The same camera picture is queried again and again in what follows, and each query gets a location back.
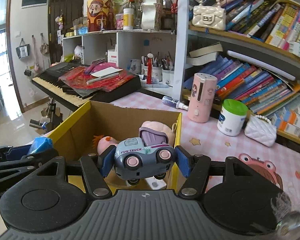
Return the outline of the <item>blue plastic piece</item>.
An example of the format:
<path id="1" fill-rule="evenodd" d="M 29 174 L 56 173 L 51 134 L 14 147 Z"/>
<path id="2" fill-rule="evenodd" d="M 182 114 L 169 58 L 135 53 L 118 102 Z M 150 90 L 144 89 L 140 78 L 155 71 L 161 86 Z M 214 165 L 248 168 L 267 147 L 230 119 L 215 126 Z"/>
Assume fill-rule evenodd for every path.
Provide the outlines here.
<path id="1" fill-rule="evenodd" d="M 42 153 L 53 148 L 53 141 L 46 137 L 37 137 L 31 144 L 27 155 Z"/>

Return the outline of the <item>grey toy truck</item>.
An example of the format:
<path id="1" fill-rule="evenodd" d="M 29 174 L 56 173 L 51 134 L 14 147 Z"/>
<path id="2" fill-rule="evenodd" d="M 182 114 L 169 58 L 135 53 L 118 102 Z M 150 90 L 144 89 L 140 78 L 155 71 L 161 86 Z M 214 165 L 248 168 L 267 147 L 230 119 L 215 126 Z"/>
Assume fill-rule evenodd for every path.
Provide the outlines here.
<path id="1" fill-rule="evenodd" d="M 168 134 L 142 126 L 138 137 L 128 138 L 117 145 L 114 170 L 120 179 L 133 186 L 145 178 L 164 179 L 175 161 Z"/>

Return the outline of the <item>large pink plush toy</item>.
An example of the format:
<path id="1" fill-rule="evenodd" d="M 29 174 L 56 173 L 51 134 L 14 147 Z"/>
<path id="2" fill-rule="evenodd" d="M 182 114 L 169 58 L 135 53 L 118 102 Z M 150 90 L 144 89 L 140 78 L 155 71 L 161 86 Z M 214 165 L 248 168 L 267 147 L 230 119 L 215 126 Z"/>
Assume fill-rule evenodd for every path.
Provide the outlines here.
<path id="1" fill-rule="evenodd" d="M 139 137 L 145 146 L 158 144 L 174 145 L 175 132 L 166 124 L 157 121 L 145 121 L 139 128 Z"/>

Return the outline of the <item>yellow cardboard box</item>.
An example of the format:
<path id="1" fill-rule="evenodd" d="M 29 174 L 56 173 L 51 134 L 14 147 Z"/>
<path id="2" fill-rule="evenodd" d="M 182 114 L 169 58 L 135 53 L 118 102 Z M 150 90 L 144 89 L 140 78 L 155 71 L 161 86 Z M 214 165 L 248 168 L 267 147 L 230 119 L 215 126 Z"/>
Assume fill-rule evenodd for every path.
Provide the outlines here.
<path id="1" fill-rule="evenodd" d="M 59 155 L 67 161 L 86 155 L 100 155 L 108 146 L 139 136 L 146 127 L 180 144 L 182 114 L 156 109 L 123 108 L 110 103 L 88 101 L 48 133 Z"/>

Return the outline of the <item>white jar green lid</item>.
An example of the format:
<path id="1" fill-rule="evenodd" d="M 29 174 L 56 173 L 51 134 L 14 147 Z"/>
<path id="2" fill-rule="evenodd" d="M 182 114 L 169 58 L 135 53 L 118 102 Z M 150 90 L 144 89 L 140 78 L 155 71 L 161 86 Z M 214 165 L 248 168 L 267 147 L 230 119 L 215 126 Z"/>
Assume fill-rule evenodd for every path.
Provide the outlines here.
<path id="1" fill-rule="evenodd" d="M 217 128 L 227 136 L 235 137 L 239 135 L 245 122 L 247 112 L 248 108 L 242 102 L 225 99 L 220 111 Z"/>

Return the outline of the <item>pink cylindrical humidifier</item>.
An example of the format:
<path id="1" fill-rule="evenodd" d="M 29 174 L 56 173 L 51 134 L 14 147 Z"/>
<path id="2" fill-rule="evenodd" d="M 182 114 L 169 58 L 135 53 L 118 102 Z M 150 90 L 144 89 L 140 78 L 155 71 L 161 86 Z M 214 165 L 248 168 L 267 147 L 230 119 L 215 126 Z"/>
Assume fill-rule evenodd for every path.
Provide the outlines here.
<path id="1" fill-rule="evenodd" d="M 217 77 L 196 73 L 192 84 L 187 116 L 194 122 L 206 123 L 209 120 L 215 96 Z"/>

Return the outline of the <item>white quilted purse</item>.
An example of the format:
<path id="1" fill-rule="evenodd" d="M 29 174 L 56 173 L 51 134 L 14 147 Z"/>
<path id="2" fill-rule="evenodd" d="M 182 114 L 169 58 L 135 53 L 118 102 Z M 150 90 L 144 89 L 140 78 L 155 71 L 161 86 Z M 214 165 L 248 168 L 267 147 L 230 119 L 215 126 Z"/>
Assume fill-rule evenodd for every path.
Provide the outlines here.
<path id="1" fill-rule="evenodd" d="M 262 115 L 251 115 L 244 129 L 244 134 L 267 147 L 274 145 L 277 128 Z"/>

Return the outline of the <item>black electronic keyboard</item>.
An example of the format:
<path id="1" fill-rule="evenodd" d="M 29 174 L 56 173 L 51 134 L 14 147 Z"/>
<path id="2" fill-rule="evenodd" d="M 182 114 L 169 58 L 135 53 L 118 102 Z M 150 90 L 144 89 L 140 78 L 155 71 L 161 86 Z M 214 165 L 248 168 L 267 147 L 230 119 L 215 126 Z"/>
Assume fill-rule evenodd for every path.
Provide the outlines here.
<path id="1" fill-rule="evenodd" d="M 113 102 L 141 88 L 137 75 L 107 62 L 90 66 L 61 62 L 36 75 L 31 82 L 73 111 L 89 100 Z"/>

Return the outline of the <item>red envelopes pile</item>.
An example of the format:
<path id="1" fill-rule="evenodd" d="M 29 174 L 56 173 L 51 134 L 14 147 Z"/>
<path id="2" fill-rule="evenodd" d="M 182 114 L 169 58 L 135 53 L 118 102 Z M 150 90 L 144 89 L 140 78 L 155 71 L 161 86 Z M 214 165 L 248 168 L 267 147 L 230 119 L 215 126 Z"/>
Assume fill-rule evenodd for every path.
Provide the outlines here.
<path id="1" fill-rule="evenodd" d="M 126 70 L 115 67 L 112 63 L 97 65 L 93 73 L 85 74 L 86 71 L 87 67 L 79 66 L 59 79 L 84 97 L 98 90 L 111 92 L 135 77 Z"/>

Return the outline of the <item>pink cartoon table mat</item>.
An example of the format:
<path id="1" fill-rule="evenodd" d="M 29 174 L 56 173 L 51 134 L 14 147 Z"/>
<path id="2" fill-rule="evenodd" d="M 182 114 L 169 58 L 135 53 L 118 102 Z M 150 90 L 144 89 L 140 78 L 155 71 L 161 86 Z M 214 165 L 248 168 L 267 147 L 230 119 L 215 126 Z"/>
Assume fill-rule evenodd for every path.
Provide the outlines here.
<path id="1" fill-rule="evenodd" d="M 180 126 L 180 144 L 190 154 L 201 153 L 212 160 L 224 161 L 228 156 L 258 159 L 260 164 L 269 164 L 280 176 L 283 190 L 294 204 L 300 204 L 300 153 L 280 144 L 267 147 L 249 139 L 240 133 L 229 137 L 217 128 L 217 121 L 211 118 L 204 124 L 191 121 L 186 111 L 173 109 L 161 103 L 159 99 L 133 93 L 106 110 L 111 135 L 125 139 L 137 135 L 141 123 L 155 120 L 171 126 L 177 122 Z"/>

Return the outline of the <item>red figure pen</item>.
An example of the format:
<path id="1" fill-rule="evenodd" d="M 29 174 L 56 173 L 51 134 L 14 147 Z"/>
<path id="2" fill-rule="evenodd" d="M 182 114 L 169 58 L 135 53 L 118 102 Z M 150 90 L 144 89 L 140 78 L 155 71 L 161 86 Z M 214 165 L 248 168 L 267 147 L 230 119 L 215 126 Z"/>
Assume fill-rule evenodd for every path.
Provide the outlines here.
<path id="1" fill-rule="evenodd" d="M 152 65 L 153 65 L 153 54 L 147 54 L 147 81 L 146 83 L 150 85 L 152 83 Z"/>

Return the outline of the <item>white pen cup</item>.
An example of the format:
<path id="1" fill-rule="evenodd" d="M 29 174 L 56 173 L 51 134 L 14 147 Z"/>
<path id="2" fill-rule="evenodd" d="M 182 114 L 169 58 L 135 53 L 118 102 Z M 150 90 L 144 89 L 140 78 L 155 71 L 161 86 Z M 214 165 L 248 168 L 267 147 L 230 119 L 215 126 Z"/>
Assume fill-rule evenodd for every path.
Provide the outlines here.
<path id="1" fill-rule="evenodd" d="M 161 67 L 152 67 L 152 77 L 158 81 L 162 81 L 162 68 Z"/>

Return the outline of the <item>orange white box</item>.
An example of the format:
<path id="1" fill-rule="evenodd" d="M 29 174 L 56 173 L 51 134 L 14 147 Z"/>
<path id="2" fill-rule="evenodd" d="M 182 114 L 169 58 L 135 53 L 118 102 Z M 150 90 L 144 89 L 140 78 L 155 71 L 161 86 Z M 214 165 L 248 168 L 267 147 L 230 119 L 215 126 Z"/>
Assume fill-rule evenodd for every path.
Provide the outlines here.
<path id="1" fill-rule="evenodd" d="M 283 121 L 300 128 L 300 114 L 283 108 Z"/>

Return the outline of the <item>white cube shelf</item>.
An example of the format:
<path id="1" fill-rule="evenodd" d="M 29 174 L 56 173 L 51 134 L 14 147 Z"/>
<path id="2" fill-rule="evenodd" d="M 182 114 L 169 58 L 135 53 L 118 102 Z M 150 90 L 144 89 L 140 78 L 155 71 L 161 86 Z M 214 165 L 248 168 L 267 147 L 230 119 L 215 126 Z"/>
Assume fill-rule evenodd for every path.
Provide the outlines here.
<path id="1" fill-rule="evenodd" d="M 90 65 L 99 59 L 115 63 L 119 68 L 147 76 L 147 54 L 154 57 L 153 66 L 162 68 L 162 81 L 153 78 L 153 85 L 144 89 L 172 95 L 175 73 L 176 35 L 161 30 L 96 31 L 63 39 L 63 55 L 68 56 L 79 47 L 81 63 Z"/>

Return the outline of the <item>wooden bookshelf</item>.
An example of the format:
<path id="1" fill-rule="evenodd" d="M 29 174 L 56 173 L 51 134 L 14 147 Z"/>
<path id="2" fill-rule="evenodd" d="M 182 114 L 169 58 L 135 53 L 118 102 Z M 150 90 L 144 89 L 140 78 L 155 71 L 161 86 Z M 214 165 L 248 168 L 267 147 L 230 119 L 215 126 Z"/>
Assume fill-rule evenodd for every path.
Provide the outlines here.
<path id="1" fill-rule="evenodd" d="M 235 33 L 189 26 L 189 0 L 178 0 L 175 73 L 172 89 L 174 98 L 180 99 L 183 95 L 188 35 L 198 36 L 204 42 L 221 42 L 224 50 L 235 51 L 276 67 L 290 74 L 300 84 L 299 57 L 277 47 Z"/>

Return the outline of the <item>cream pearl handbag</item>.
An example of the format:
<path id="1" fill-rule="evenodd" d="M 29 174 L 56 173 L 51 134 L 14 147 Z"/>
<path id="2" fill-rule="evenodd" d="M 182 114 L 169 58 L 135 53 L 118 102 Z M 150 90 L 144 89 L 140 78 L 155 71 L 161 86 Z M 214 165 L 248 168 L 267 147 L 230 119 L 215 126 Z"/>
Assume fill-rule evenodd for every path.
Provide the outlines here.
<path id="1" fill-rule="evenodd" d="M 210 28 L 225 31 L 226 10 L 221 7 L 220 0 L 215 0 L 217 6 L 205 6 L 203 0 L 193 7 L 192 25 L 195 27 Z"/>

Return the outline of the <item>red fortune god box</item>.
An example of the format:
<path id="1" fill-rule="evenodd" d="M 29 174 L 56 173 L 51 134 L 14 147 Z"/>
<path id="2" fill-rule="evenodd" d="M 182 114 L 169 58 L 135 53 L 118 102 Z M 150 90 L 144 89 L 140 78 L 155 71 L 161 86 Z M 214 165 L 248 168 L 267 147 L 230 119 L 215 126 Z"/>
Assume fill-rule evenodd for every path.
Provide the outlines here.
<path id="1" fill-rule="evenodd" d="M 114 0 L 89 0 L 87 2 L 88 31 L 115 29 Z"/>

